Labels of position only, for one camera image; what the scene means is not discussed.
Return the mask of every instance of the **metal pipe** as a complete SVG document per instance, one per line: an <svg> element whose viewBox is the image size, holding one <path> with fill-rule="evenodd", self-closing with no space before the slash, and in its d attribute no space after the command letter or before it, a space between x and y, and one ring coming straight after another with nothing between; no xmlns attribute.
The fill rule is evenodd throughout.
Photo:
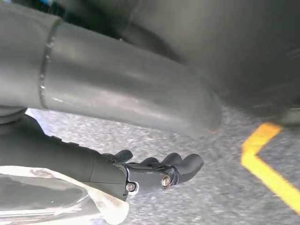
<svg viewBox="0 0 300 225"><path fill-rule="evenodd" d="M14 4L0 2L0 29L0 105L197 136L221 122L191 68Z"/></svg>

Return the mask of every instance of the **black component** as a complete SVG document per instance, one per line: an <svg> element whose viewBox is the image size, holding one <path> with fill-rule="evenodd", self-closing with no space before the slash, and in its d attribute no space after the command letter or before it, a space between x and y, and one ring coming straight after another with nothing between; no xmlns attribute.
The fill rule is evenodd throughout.
<svg viewBox="0 0 300 225"><path fill-rule="evenodd" d="M125 163L133 157L133 155L130 150L121 150L115 155L105 153L102 154L102 156L109 163Z"/></svg>
<svg viewBox="0 0 300 225"><path fill-rule="evenodd" d="M47 168L125 200L126 176L99 153L45 135L24 115L0 126L0 166Z"/></svg>
<svg viewBox="0 0 300 225"><path fill-rule="evenodd" d="M154 157L142 163L117 164L127 173L127 191L130 195L142 195L189 181L204 165L202 158L191 154L182 159L172 153L159 162Z"/></svg>
<svg viewBox="0 0 300 225"><path fill-rule="evenodd" d="M68 144L72 144L72 145L74 145L74 146L79 146L79 144L74 143L74 142L69 142Z"/></svg>
<svg viewBox="0 0 300 225"><path fill-rule="evenodd" d="M75 113L184 135L221 107L198 71L51 15L0 2L0 105Z"/></svg>

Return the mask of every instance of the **road marking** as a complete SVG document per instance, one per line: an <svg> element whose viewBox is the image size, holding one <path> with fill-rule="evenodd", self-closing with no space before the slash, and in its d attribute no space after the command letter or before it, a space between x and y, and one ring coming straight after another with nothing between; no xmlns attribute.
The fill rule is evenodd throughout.
<svg viewBox="0 0 300 225"><path fill-rule="evenodd" d="M271 123L260 125L242 145L241 164L300 216L300 191L257 156L280 130Z"/></svg>

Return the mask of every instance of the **asphalt pavement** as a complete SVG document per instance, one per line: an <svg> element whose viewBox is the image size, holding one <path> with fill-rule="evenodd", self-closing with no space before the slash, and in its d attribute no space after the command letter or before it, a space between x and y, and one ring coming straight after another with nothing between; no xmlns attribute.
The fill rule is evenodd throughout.
<svg viewBox="0 0 300 225"><path fill-rule="evenodd" d="M49 135L100 153L129 149L138 162L146 157L164 159L172 152L183 157L197 153L204 158L204 166L191 181L166 192L130 198L124 225L300 224L295 210L241 165L241 146L262 124L259 119L225 107L218 133L192 138L64 113L32 112ZM299 147L298 135L283 130L259 156L300 189Z"/></svg>

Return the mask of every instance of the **plastic bag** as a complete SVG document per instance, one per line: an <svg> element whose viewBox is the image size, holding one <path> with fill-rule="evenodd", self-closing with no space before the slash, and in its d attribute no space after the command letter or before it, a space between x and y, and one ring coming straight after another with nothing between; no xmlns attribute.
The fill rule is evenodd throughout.
<svg viewBox="0 0 300 225"><path fill-rule="evenodd" d="M124 221L127 203L44 168L0 166L0 225Z"/></svg>

